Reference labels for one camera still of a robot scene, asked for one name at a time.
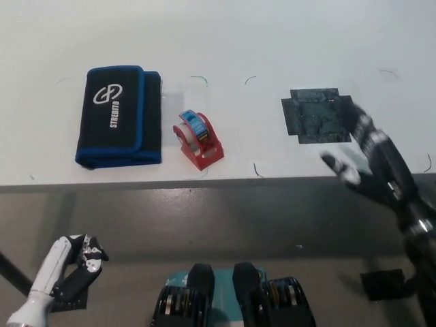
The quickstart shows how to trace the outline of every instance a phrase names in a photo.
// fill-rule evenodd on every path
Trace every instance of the blue tape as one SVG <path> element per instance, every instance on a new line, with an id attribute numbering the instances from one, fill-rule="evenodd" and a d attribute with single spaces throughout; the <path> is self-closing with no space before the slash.
<path id="1" fill-rule="evenodd" d="M 203 120 L 192 110 L 186 110 L 181 113 L 181 116 L 186 120 L 187 125 L 191 126 L 194 136 L 201 140 L 208 136 L 208 130 Z"/>

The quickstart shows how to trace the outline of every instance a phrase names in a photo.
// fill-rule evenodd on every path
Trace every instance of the black tape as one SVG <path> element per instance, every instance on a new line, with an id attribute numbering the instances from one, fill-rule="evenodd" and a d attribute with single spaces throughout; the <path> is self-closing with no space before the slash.
<path id="1" fill-rule="evenodd" d="M 339 96 L 337 89 L 291 90 L 291 95 L 281 100 L 288 135 L 297 135 L 301 144 L 351 142 L 343 116 L 353 103 L 350 96 Z"/>

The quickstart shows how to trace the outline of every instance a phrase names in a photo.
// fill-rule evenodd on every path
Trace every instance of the robot finger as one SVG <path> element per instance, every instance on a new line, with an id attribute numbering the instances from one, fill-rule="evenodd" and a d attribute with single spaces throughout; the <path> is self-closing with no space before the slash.
<path id="1" fill-rule="evenodd" d="M 393 199 L 390 199 L 390 194 L 373 175 L 355 169 L 355 167 L 333 157 L 330 153 L 322 154 L 321 159 L 352 191 L 379 204 L 392 206 Z"/>

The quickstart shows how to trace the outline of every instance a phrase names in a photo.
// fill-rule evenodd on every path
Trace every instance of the white table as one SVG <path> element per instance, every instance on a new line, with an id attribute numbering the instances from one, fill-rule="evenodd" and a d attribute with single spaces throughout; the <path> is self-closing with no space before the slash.
<path id="1" fill-rule="evenodd" d="M 2 192 L 331 176 L 319 153 L 346 159 L 358 147 L 288 136 L 281 98 L 300 87 L 351 95 L 413 173 L 436 159 L 434 1 L 3 0 L 0 27 Z M 161 74 L 162 164 L 89 171 L 74 162 L 86 73 L 105 65 Z M 225 151 L 203 172 L 172 133 L 186 109 L 211 120 Z"/>

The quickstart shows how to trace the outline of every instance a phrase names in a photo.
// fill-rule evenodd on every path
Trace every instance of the black pad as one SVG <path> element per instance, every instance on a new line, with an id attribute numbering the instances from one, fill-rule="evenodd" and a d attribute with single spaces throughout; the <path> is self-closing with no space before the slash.
<path id="1" fill-rule="evenodd" d="M 87 168 L 161 163 L 161 77 L 138 66 L 88 72 L 76 162 Z"/>

